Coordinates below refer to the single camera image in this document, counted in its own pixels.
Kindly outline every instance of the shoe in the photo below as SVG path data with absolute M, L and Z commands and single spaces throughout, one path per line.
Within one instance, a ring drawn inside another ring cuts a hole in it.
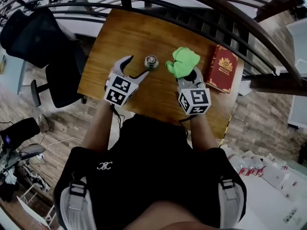
M 39 126 L 41 133 L 47 133 L 49 131 L 49 124 L 44 114 L 41 114 L 37 119 L 36 122 Z

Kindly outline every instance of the green sponge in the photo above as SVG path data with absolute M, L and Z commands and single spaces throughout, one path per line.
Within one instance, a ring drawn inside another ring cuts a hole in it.
M 188 76 L 200 61 L 200 56 L 186 47 L 180 47 L 173 52 L 174 63 L 167 61 L 165 66 L 176 78 Z

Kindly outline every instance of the book cover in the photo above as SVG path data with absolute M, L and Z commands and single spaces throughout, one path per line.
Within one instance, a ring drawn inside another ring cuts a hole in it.
M 238 56 L 221 45 L 217 45 L 205 83 L 224 93 L 230 93 L 234 80 Z

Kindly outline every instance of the black mesh chair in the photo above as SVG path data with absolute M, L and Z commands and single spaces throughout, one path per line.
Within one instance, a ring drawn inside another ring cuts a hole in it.
M 49 9 L 39 9 L 30 16 L 17 10 L 6 22 L 0 43 L 8 55 L 24 59 L 38 68 L 46 67 L 47 84 L 31 83 L 35 106 L 41 104 L 39 93 L 49 89 L 57 108 L 84 96 L 77 93 L 87 56 L 78 44 L 59 28 Z

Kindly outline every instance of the white table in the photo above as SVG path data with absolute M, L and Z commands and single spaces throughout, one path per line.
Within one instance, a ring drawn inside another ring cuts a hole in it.
M 29 87 L 23 85 L 27 62 L 9 55 L 4 55 L 4 59 L 5 69 L 4 72 L 0 74 L 0 85 L 12 93 L 19 94 L 25 87 Z

